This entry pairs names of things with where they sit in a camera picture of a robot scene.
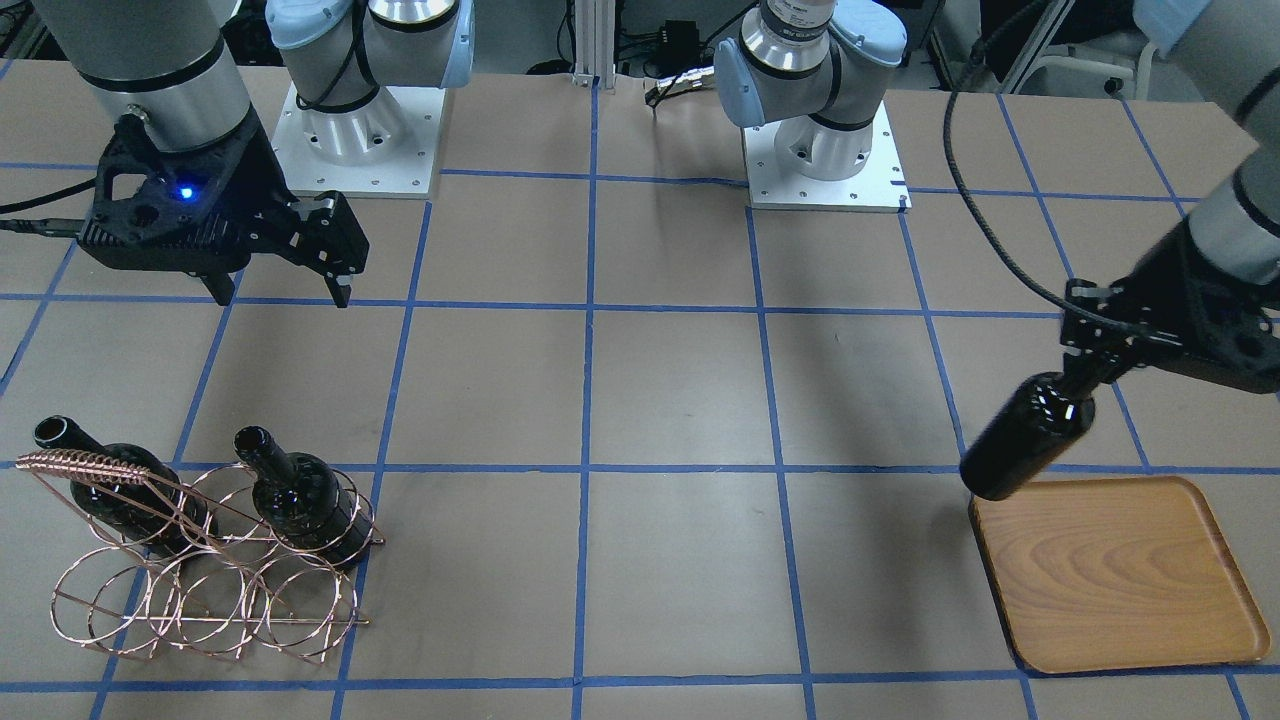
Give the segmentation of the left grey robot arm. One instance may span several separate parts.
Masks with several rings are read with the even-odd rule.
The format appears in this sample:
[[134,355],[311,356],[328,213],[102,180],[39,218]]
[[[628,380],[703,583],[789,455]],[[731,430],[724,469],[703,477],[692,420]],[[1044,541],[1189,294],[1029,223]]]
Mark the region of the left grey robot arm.
[[[1138,1],[1137,27],[1257,149],[1129,272],[1071,281],[1070,372],[1112,380],[1156,366],[1252,393],[1277,391],[1277,4]],[[719,101],[739,127],[785,120],[820,142],[864,143],[906,31],[873,1],[758,1],[714,53]]]

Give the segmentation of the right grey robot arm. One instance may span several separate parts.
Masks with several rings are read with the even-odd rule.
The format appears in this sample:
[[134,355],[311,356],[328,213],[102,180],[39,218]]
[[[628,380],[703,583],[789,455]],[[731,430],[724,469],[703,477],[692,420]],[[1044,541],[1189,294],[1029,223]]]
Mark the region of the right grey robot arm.
[[73,231],[119,272],[174,272],[230,302],[233,274],[270,254],[349,304],[370,243],[338,174],[417,156],[397,88],[470,81],[471,1],[270,1],[291,115],[323,164],[296,192],[206,1],[37,1],[35,10],[113,123],[93,201]]

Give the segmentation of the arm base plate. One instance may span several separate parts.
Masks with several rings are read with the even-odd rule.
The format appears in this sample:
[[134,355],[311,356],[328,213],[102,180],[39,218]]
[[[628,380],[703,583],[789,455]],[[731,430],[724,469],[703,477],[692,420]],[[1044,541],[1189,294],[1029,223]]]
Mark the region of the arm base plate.
[[796,117],[742,131],[750,206],[760,210],[902,213],[913,206],[887,106],[869,126],[837,131]]
[[385,87],[364,108],[326,114],[300,109],[291,87],[271,136],[289,191],[430,199],[448,102],[443,88]]

